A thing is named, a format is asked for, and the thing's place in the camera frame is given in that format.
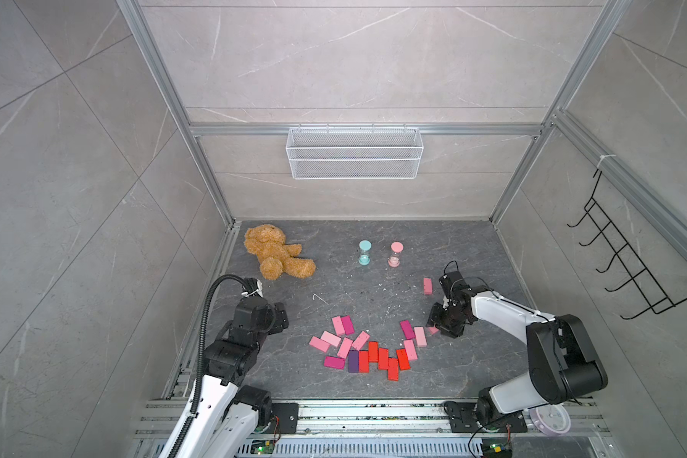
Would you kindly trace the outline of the pink block carried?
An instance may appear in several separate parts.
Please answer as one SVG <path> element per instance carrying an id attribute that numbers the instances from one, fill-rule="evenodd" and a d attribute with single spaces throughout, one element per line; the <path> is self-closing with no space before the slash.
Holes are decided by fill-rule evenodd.
<path id="1" fill-rule="evenodd" d="M 425 328 L 423 328 L 422 326 L 416 326 L 416 328 L 414 328 L 414 334 L 415 334 L 416 345 L 418 347 L 426 347 L 427 346 L 427 336 L 426 336 Z"/>
<path id="2" fill-rule="evenodd" d="M 423 279 L 423 291 L 426 296 L 430 296 L 433 293 L 432 280 L 430 278 Z"/>

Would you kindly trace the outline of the magenta block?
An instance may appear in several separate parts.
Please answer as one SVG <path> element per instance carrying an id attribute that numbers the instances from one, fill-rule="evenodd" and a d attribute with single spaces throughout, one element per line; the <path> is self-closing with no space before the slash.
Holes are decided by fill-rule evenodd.
<path id="1" fill-rule="evenodd" d="M 324 367 L 325 368 L 334 368 L 334 369 L 339 369 L 343 370 L 347 366 L 347 362 L 345 361 L 345 358 L 340 358 L 340 357 L 333 357 L 333 356 L 326 356 L 324 358 Z"/>
<path id="2" fill-rule="evenodd" d="M 355 333 L 355 328 L 350 316 L 342 317 L 343 329 L 345 330 L 345 335 L 352 335 Z"/>
<path id="3" fill-rule="evenodd" d="M 403 320 L 400 322 L 400 328 L 404 334 L 406 340 L 414 340 L 415 332 L 409 320 Z"/>

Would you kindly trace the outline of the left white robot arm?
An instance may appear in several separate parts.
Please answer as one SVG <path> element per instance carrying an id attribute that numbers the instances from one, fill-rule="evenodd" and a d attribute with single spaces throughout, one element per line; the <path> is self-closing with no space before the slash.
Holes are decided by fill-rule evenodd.
<path id="1" fill-rule="evenodd" d="M 288 329 L 283 303 L 243 298 L 202 351 L 200 374 L 162 457 L 234 457 L 255 429 L 272 422 L 268 391 L 244 385 L 266 338 Z"/>

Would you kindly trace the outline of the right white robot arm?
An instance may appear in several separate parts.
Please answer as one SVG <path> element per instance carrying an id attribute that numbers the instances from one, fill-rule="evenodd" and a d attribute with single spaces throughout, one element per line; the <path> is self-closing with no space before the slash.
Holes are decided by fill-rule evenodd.
<path id="1" fill-rule="evenodd" d="M 527 348 L 527 372 L 479 392 L 475 418 L 480 427 L 500 429 L 523 410 L 561 405 L 606 389 L 607 371 L 580 318 L 528 308 L 486 282 L 472 286 L 458 270 L 446 271 L 438 282 L 444 299 L 433 305 L 428 327 L 455 339 L 466 326 L 484 321 Z"/>

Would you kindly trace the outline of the light pink block right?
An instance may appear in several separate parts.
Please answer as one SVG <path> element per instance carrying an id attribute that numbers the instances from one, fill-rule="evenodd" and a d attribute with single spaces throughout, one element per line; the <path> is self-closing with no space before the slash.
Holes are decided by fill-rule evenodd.
<path id="1" fill-rule="evenodd" d="M 404 340 L 403 346 L 408 355 L 408 360 L 416 361 L 418 359 L 416 346 L 413 340 Z"/>

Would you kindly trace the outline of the red block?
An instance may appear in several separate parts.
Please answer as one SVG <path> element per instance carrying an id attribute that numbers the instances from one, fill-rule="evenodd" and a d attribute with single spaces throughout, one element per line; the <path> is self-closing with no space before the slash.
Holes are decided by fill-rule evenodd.
<path id="1" fill-rule="evenodd" d="M 389 369 L 389 351 L 386 348 L 378 349 L 378 368 L 379 370 Z"/>
<path id="2" fill-rule="evenodd" d="M 369 355 L 367 351 L 358 352 L 358 370 L 360 373 L 369 372 Z"/>
<path id="3" fill-rule="evenodd" d="M 368 360 L 371 363 L 379 362 L 379 344 L 376 341 L 368 342 Z"/>
<path id="4" fill-rule="evenodd" d="M 410 370 L 410 358 L 408 358 L 408 351 L 404 348 L 396 350 L 397 362 L 401 371 Z"/>

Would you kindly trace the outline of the pink block far left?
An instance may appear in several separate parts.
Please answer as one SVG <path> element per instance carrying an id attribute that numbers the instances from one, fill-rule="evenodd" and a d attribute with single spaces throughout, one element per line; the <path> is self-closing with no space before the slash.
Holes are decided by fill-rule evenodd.
<path id="1" fill-rule="evenodd" d="M 330 344 L 328 342 L 315 336 L 310 339 L 309 345 L 318 351 L 322 351 L 323 353 L 327 353 L 328 349 L 330 348 Z"/>

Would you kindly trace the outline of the brown teddy bear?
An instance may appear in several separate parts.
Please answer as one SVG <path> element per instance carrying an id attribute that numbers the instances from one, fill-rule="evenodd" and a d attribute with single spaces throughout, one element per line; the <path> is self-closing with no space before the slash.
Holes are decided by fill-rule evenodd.
<path id="1" fill-rule="evenodd" d="M 301 244 L 288 244 L 282 229 L 272 224 L 262 224 L 248 229 L 244 234 L 244 247 L 260 264 L 265 280 L 275 281 L 283 274 L 307 279 L 316 272 L 315 261 L 301 257 Z"/>

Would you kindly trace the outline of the light pink block tilted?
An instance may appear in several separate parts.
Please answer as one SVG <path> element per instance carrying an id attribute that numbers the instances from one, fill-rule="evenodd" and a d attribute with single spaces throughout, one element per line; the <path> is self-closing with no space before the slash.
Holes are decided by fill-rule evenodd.
<path id="1" fill-rule="evenodd" d="M 326 342 L 329 345 L 333 345 L 334 347 L 339 347 L 341 345 L 342 338 L 332 334 L 328 331 L 324 331 L 322 333 L 321 339 Z"/>

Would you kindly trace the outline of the pink sand timer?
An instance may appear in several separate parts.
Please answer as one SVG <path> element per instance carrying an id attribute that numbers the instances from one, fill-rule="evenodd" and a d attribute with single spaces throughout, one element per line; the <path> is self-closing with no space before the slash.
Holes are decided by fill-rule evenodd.
<path id="1" fill-rule="evenodd" d="M 387 263 L 390 267 L 396 268 L 401 264 L 401 254 L 404 250 L 404 244 L 402 242 L 393 242 L 390 246 L 391 253 Z"/>

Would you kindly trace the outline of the pink block right tilted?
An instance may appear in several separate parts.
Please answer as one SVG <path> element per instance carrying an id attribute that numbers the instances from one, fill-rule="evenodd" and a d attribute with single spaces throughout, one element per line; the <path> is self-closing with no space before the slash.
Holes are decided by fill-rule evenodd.
<path id="1" fill-rule="evenodd" d="M 357 351 L 361 351 L 366 346 L 369 339 L 370 336 L 365 331 L 362 331 L 353 341 L 352 348 Z"/>

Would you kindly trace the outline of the pink block centre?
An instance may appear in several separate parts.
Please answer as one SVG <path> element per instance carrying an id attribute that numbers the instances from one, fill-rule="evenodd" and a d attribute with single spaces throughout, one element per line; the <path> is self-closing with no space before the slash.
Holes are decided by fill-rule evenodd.
<path id="1" fill-rule="evenodd" d="M 353 346 L 353 341 L 349 338 L 343 338 L 343 341 L 338 349 L 337 352 L 337 357 L 341 359 L 346 359 L 347 356 L 349 355 L 349 352 L 351 351 Z"/>

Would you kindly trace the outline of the purple block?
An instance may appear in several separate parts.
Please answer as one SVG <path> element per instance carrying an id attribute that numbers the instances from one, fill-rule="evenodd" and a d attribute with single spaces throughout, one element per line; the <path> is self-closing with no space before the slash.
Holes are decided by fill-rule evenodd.
<path id="1" fill-rule="evenodd" d="M 359 372 L 359 351 L 351 350 L 347 355 L 347 371 L 349 373 Z"/>

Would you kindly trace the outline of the teal sand timer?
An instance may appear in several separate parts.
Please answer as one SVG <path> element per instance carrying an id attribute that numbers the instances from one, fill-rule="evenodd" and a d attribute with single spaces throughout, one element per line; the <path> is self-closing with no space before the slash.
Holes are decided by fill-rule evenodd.
<path id="1" fill-rule="evenodd" d="M 371 248 L 372 244 L 369 240 L 361 240 L 359 242 L 360 255 L 358 262 L 360 263 L 360 265 L 369 265 Z"/>

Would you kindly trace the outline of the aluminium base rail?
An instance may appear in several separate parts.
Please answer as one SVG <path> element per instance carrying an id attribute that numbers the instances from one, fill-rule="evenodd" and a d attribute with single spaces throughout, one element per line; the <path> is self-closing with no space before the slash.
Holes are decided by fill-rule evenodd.
<path id="1" fill-rule="evenodd" d="M 480 429 L 472 400 L 449 410 L 443 400 L 280 400 L 280 422 L 253 433 L 240 457 L 618 457 L 613 435 L 592 399 L 568 402 L 571 430 L 549 437 L 528 411 L 498 431 Z"/>

